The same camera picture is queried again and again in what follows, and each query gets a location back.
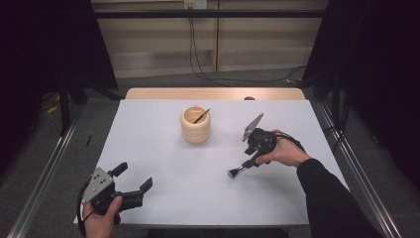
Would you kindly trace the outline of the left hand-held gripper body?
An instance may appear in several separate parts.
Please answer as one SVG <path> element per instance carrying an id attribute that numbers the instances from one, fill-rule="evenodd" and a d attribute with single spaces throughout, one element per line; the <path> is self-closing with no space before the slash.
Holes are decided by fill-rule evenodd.
<path id="1" fill-rule="evenodd" d="M 87 186 L 82 190 L 81 203 L 85 205 L 90 202 L 94 208 L 94 213 L 104 215 L 113 199 L 117 196 L 123 197 L 123 202 L 119 212 L 114 217 L 114 224 L 121 222 L 120 213 L 125 210 L 141 207 L 143 205 L 144 193 L 140 188 L 134 191 L 121 192 L 115 187 L 115 177 L 110 177 L 108 172 L 101 168 L 96 168 L 87 182 Z"/>

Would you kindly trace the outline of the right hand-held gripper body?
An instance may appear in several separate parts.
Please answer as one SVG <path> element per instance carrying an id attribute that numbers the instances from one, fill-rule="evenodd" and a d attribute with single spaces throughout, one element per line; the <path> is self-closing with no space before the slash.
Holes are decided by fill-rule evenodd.
<path id="1" fill-rule="evenodd" d="M 277 140 L 273 133 L 258 127 L 262 118 L 261 113 L 245 128 L 242 141 L 246 142 L 248 147 L 258 147 L 257 152 L 265 155 L 274 150 Z"/>

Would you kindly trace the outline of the black makeup brush silver ferrule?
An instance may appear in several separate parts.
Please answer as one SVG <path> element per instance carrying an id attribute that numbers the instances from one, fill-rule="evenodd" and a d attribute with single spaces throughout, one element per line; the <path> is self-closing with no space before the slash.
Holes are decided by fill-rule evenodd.
<path id="1" fill-rule="evenodd" d="M 245 168 L 243 167 L 243 164 L 241 164 L 238 168 L 236 169 L 232 169 L 228 171 L 228 176 L 231 179 L 234 179 L 239 173 L 240 171 L 244 170 Z"/>

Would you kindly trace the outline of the thin black orange-tipped brush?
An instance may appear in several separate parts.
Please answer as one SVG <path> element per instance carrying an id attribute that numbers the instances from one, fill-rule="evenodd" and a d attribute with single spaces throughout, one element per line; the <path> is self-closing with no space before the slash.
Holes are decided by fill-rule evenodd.
<path id="1" fill-rule="evenodd" d="M 211 110 L 211 108 L 207 109 L 206 111 L 204 111 L 194 122 L 193 124 L 197 124 L 209 111 Z"/>

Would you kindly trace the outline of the beige ribbed cup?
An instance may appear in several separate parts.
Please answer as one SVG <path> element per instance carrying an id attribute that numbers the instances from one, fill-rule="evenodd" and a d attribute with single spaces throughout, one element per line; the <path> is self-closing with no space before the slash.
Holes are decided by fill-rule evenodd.
<path id="1" fill-rule="evenodd" d="M 201 144 L 210 137 L 211 115 L 208 112 L 197 124 L 193 122 L 207 109 L 195 105 L 186 108 L 180 115 L 182 137 L 189 143 Z"/>

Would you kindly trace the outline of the person's right hand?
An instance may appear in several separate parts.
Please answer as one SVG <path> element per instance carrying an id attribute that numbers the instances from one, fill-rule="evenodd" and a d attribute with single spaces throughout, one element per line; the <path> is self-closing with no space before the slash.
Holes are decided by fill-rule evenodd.
<path id="1" fill-rule="evenodd" d="M 278 129 L 272 130 L 277 136 L 277 144 L 272 152 L 256 158 L 257 164 L 265 164 L 268 162 L 279 162 L 285 166 L 298 168 L 303 162 L 310 159 L 303 150 L 296 146 L 293 142 L 282 137 L 283 133 Z"/>

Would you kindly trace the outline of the person's left hand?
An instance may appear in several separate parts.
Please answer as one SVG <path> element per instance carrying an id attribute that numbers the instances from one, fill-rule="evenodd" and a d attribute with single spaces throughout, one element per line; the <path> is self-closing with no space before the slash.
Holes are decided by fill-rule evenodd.
<path id="1" fill-rule="evenodd" d="M 105 215 L 94 213 L 92 204 L 90 202 L 86 203 L 82 212 L 86 238 L 112 238 L 114 217 L 119 212 L 122 202 L 122 196 L 115 197 Z"/>

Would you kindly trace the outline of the white table mat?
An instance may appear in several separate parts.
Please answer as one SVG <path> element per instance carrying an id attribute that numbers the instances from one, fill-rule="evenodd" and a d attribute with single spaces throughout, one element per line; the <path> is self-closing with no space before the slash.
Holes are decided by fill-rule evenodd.
<path id="1" fill-rule="evenodd" d="M 125 224 L 144 227 L 281 226 L 308 221 L 305 194 L 296 171 L 270 163 L 229 178 L 247 159 L 246 126 L 279 129 L 301 142 L 329 172 L 342 172 L 307 100 L 202 100 L 211 135 L 202 144 L 181 134 L 181 113 L 190 100 L 127 99 L 119 104 L 98 167 L 128 168 L 115 184 L 137 189 L 151 179 L 140 208 L 122 213 Z"/>

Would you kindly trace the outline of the light wooden table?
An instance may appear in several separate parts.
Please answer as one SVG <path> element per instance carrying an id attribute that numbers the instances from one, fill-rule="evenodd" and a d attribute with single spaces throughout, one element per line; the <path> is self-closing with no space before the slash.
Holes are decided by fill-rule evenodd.
<path id="1" fill-rule="evenodd" d="M 304 100 L 299 88 L 281 87 L 135 87 L 126 99 Z"/>

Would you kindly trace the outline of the black metal stand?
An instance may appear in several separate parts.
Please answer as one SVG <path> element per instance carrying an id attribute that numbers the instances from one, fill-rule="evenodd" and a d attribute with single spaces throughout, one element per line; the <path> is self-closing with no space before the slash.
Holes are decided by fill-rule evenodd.
<path id="1" fill-rule="evenodd" d="M 61 114 L 61 136 L 63 136 L 70 125 L 70 114 L 69 114 L 69 107 L 68 107 L 68 94 L 67 89 L 65 86 L 65 79 L 62 78 L 59 81 L 59 105 L 60 105 L 60 114 Z"/>
<path id="2" fill-rule="evenodd" d="M 332 89 L 332 117 L 335 128 L 340 128 L 340 78 L 336 73 Z"/>

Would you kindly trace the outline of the person's dark clothing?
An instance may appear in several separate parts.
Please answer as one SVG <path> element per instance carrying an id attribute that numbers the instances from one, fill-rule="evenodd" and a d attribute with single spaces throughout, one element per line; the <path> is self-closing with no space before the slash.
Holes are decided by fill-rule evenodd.
<path id="1" fill-rule="evenodd" d="M 147 238 L 289 238 L 281 228 L 150 229 Z"/>

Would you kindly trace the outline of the black horizontal bar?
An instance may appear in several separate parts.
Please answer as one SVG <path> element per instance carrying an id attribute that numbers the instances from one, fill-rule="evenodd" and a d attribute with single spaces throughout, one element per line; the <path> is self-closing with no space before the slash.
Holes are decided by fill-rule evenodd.
<path id="1" fill-rule="evenodd" d="M 146 18 L 322 18 L 324 10 L 145 10 L 95 11 L 98 19 Z"/>

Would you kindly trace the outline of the black curtain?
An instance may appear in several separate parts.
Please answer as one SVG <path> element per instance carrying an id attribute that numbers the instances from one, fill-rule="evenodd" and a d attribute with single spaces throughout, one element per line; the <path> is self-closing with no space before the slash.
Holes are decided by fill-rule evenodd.
<path id="1" fill-rule="evenodd" d="M 26 141 L 42 97 L 118 87 L 91 0 L 0 0 L 0 175 Z"/>
<path id="2" fill-rule="evenodd" d="M 328 0 L 302 85 L 335 84 L 420 190 L 420 0 Z"/>

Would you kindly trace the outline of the metal floor rail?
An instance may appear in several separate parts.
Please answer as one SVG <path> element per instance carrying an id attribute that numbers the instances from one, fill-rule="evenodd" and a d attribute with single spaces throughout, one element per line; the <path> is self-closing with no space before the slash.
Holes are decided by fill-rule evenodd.
<path id="1" fill-rule="evenodd" d="M 390 213 L 388 212 L 388 209 L 385 207 L 376 190 L 372 186 L 345 134 L 339 130 L 336 127 L 336 124 L 333 122 L 333 114 L 331 109 L 325 102 L 322 102 L 319 105 L 319 108 L 326 123 L 330 127 L 330 131 L 332 132 L 332 135 L 334 136 L 341 153 L 343 154 L 353 175 L 355 176 L 355 179 L 361 188 L 361 191 L 364 194 L 370 209 L 372 210 L 377 222 L 379 223 L 381 230 L 384 233 L 384 237 L 402 238 Z"/>
<path id="2" fill-rule="evenodd" d="M 10 232 L 6 238 L 25 238 L 28 230 L 37 214 L 41 203 L 44 199 L 45 193 L 50 186 L 52 177 L 63 157 L 65 150 L 73 136 L 81 114 L 85 106 L 78 106 L 74 115 L 72 116 L 68 128 L 59 137 L 57 143 L 49 157 L 49 160 L 44 168 L 40 178 L 38 179 L 35 188 L 32 190 L 27 202 L 21 209 L 16 221 L 14 222 Z"/>

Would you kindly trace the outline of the white wall outlet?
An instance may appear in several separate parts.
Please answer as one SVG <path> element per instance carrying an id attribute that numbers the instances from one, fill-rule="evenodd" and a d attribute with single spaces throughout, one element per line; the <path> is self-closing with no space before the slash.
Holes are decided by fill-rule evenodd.
<path id="1" fill-rule="evenodd" d="M 208 8 L 207 0 L 183 0 L 186 10 L 206 10 Z"/>

